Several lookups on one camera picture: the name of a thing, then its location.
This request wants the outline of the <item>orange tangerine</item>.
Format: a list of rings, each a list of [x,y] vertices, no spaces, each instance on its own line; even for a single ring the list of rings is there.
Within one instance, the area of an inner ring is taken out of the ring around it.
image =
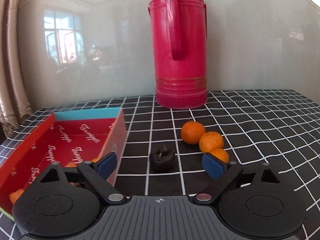
[[[94,158],[91,160],[91,162],[96,163],[98,160],[99,158]],[[71,161],[68,164],[66,164],[65,167],[77,167],[77,164]]]
[[[216,148],[214,150],[211,150],[210,154],[212,154],[216,158],[220,159],[224,163],[229,162],[229,154],[224,149]]]
[[[204,133],[199,140],[199,148],[202,153],[207,153],[223,147],[224,140],[222,135],[214,131]]]
[[[24,193],[24,189],[19,189],[11,194],[9,194],[9,199],[12,204],[15,204],[18,198]]]
[[[188,121],[181,128],[181,138],[187,144],[198,144],[206,132],[205,127],[196,121]]]

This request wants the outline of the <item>dark purple mangosteen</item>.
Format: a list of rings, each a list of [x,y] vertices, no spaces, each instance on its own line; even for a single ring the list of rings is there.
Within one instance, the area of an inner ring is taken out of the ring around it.
[[[165,145],[155,148],[149,155],[150,166],[158,173],[172,170],[175,159],[175,151]]]

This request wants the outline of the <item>orange tangerine front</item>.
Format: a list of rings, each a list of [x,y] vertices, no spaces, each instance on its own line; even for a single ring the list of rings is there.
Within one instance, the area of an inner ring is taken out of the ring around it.
[[[98,160],[99,158],[94,158],[91,160],[91,162],[96,163]],[[68,164],[66,164],[65,167],[77,167],[77,164],[71,161]]]

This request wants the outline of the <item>red cardboard box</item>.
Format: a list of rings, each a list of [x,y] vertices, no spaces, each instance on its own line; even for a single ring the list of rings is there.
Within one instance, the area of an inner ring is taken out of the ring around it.
[[[12,219],[9,194],[26,189],[50,164],[80,164],[117,155],[117,168],[107,179],[116,182],[127,131],[120,107],[55,112],[34,128],[8,155],[1,157],[1,211]]]

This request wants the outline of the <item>beige curtain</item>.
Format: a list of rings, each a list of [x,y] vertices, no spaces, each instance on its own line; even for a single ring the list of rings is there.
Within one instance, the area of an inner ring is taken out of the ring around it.
[[[7,138],[32,113],[18,55],[19,1],[1,0],[1,127]]]

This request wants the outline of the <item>red thermos flask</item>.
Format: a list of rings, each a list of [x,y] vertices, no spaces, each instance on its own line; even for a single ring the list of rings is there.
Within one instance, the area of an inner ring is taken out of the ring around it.
[[[203,0],[152,0],[156,101],[173,109],[207,100],[207,7]]]

